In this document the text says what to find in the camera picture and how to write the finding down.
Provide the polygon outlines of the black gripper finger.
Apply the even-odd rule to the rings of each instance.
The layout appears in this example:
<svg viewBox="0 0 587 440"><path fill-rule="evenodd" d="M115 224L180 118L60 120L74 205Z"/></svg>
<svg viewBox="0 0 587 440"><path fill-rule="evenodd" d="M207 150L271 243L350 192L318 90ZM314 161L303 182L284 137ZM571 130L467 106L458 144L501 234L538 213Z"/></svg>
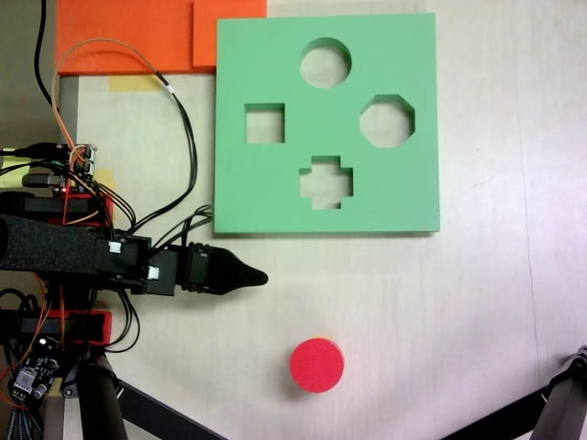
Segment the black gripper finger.
<svg viewBox="0 0 587 440"><path fill-rule="evenodd" d="M213 294L224 295L234 290L265 285L269 276L241 261L228 249L213 249Z"/></svg>

